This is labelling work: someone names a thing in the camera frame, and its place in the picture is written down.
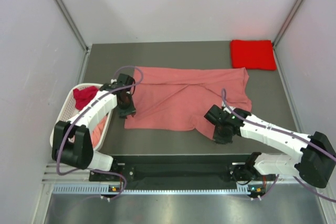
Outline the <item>salmon pink t shirt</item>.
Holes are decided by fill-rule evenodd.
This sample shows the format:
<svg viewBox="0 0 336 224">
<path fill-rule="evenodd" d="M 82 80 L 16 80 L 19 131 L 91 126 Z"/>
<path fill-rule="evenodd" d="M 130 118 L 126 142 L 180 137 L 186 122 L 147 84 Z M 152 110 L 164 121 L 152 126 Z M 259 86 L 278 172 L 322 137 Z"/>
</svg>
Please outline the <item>salmon pink t shirt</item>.
<svg viewBox="0 0 336 224">
<path fill-rule="evenodd" d="M 245 68 L 140 67 L 133 77 L 140 81 L 132 96 L 136 114 L 125 120 L 125 129 L 197 130 L 211 139 L 215 127 L 204 116 L 213 105 L 222 105 L 222 89 L 226 90 L 228 105 L 251 111 Z"/>
</svg>

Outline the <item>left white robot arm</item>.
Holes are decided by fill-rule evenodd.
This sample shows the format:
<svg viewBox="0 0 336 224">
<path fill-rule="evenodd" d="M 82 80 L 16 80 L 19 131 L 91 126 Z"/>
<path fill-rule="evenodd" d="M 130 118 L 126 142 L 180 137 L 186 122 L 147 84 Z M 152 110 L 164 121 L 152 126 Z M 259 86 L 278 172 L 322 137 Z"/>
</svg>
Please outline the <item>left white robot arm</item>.
<svg viewBox="0 0 336 224">
<path fill-rule="evenodd" d="M 136 114 L 132 95 L 135 80 L 119 74 L 117 80 L 100 87 L 96 96 L 70 119 L 59 120 L 53 130 L 52 159 L 76 169 L 101 170 L 107 180 L 114 180 L 119 168 L 113 157 L 102 154 L 93 147 L 91 134 L 100 121 L 116 109 L 120 118 Z"/>
</svg>

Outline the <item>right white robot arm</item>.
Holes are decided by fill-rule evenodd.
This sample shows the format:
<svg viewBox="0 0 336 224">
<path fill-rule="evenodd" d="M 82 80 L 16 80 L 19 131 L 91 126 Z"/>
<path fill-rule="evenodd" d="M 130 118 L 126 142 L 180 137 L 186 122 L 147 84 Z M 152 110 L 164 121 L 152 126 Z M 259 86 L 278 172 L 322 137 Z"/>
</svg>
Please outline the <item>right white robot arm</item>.
<svg viewBox="0 0 336 224">
<path fill-rule="evenodd" d="M 204 117 L 215 127 L 213 140 L 216 143 L 231 143 L 234 136 L 240 136 L 281 152 L 253 152 L 238 168 L 249 179 L 287 175 L 300 177 L 313 187 L 326 188 L 335 168 L 335 150 L 325 134 L 289 131 L 231 106 L 213 105 Z"/>
</svg>

